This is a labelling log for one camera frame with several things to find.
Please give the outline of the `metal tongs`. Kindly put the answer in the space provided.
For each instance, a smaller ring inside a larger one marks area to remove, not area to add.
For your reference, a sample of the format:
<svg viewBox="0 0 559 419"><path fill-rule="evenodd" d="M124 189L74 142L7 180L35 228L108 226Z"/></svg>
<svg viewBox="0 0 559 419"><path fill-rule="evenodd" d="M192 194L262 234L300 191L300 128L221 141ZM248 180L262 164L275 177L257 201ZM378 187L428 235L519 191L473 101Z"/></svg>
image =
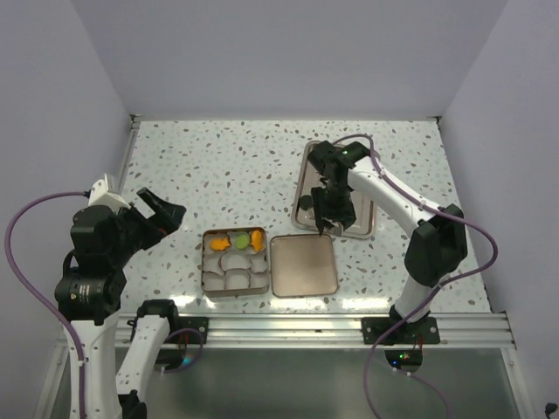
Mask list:
<svg viewBox="0 0 559 419"><path fill-rule="evenodd" d="M324 221L323 222L323 228L322 228L322 233L323 234L328 234L331 237L342 237L343 236L343 226L341 223L339 222L331 222L331 221Z"/></svg>

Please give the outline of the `black sandwich cookie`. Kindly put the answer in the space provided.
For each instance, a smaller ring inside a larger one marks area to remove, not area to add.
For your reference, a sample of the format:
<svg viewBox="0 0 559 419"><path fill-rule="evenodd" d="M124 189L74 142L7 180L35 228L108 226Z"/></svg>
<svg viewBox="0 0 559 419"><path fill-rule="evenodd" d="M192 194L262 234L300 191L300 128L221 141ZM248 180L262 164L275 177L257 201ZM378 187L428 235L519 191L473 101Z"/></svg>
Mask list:
<svg viewBox="0 0 559 419"><path fill-rule="evenodd" d="M314 206L313 198L310 195L301 196L298 205L301 210L310 210Z"/></svg>

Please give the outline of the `orange animal cookie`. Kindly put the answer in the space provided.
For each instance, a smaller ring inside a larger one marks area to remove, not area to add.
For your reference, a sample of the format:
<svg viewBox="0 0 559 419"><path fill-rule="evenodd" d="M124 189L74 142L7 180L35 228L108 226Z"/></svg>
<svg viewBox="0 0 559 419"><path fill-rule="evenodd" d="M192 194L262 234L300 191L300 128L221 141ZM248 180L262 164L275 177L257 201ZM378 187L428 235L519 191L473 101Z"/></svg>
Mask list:
<svg viewBox="0 0 559 419"><path fill-rule="evenodd" d="M226 251L231 247L231 240L228 237L212 238L209 246L212 251Z"/></svg>

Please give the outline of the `green round cookie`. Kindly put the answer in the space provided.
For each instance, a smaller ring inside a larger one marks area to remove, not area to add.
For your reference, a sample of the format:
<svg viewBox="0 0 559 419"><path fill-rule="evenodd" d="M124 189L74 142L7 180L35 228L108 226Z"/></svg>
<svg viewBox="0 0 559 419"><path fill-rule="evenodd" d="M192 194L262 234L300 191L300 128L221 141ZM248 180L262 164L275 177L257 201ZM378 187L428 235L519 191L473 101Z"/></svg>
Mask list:
<svg viewBox="0 0 559 419"><path fill-rule="evenodd" d="M249 246L250 242L251 242L250 237L247 234L243 233L243 234L239 234L235 238L234 245L238 250L244 250Z"/></svg>

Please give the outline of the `orange fish cookie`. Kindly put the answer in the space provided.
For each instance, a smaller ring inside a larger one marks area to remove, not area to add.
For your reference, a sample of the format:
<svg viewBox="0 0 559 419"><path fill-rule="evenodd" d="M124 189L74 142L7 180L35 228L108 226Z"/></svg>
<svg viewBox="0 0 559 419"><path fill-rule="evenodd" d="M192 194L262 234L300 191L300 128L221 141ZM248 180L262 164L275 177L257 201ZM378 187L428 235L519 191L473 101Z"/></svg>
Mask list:
<svg viewBox="0 0 559 419"><path fill-rule="evenodd" d="M250 244L256 253L265 249L265 238L261 230L253 230L250 234Z"/></svg>

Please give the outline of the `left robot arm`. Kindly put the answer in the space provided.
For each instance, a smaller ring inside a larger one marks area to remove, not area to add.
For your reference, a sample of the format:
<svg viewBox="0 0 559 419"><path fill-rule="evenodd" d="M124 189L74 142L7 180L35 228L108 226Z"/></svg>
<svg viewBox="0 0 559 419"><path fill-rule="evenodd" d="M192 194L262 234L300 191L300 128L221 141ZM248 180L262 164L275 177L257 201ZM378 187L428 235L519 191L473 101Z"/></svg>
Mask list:
<svg viewBox="0 0 559 419"><path fill-rule="evenodd" d="M171 299L146 300L133 322L134 337L121 366L114 358L124 267L177 231L185 207L149 189L137 194L152 210L145 217L120 196L94 188L72 219L72 251L55 288L70 348L73 418L145 418L145 390L162 344L182 331Z"/></svg>

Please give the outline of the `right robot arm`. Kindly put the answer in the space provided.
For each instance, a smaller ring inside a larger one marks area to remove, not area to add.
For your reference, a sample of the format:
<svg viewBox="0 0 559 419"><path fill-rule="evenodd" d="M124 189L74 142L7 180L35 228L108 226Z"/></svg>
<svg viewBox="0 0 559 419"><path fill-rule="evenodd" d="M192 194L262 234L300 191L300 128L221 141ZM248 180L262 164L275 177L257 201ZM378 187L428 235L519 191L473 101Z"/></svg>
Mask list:
<svg viewBox="0 0 559 419"><path fill-rule="evenodd" d="M463 211L455 204L444 208L392 178L372 148L357 141L342 148L320 142L307 161L321 177L321 186L311 188L320 233L336 226L346 230L355 223L350 194L356 191L391 216L409 238L404 255L408 278L390 309L389 331L396 341L411 341L430 311L426 299L467 256Z"/></svg>

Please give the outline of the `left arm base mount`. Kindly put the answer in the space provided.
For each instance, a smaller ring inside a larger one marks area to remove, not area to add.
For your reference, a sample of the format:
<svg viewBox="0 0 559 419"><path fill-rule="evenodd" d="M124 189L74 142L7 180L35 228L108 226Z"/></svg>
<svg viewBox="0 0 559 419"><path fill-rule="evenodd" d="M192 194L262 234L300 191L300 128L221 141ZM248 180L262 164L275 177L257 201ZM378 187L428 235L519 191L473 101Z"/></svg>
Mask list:
<svg viewBox="0 0 559 419"><path fill-rule="evenodd" d="M172 343L183 349L199 347L207 342L210 319L202 316L180 317L177 329L181 332L171 339Z"/></svg>

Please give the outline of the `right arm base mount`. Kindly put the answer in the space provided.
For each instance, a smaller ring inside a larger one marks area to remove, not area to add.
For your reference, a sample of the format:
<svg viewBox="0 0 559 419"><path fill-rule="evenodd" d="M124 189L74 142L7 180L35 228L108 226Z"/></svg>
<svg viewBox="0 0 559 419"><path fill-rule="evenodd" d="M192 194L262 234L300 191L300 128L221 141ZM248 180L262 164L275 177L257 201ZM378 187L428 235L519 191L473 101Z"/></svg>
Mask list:
<svg viewBox="0 0 559 419"><path fill-rule="evenodd" d="M365 345L373 345L379 337L391 329L397 322L389 317L363 317L361 319L362 339ZM434 317L427 316L415 323L403 323L390 332L381 344L413 345L422 342L437 345L441 342L438 323Z"/></svg>

